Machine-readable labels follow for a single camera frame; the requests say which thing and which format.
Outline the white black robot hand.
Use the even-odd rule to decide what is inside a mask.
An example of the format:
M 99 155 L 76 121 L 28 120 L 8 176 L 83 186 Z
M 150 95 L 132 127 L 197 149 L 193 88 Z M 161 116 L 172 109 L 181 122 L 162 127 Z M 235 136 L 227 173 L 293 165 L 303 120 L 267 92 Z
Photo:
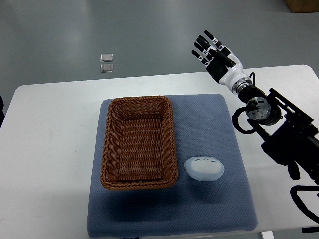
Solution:
M 192 50 L 192 54 L 205 66 L 213 80 L 227 86 L 234 94 L 252 85 L 235 54 L 208 30 L 204 34 L 197 37 L 194 42 L 196 50 Z

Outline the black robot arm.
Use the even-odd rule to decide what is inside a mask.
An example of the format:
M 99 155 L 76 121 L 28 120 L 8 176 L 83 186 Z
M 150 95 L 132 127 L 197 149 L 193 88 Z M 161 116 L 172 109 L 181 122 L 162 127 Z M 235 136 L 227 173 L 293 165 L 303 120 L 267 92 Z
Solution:
M 277 164 L 287 167 L 293 180 L 300 179 L 302 168 L 319 182 L 319 130 L 313 119 L 271 88 L 266 95 L 251 83 L 236 90 L 244 107 L 232 116 L 234 127 L 242 134 L 257 133 L 262 150 Z

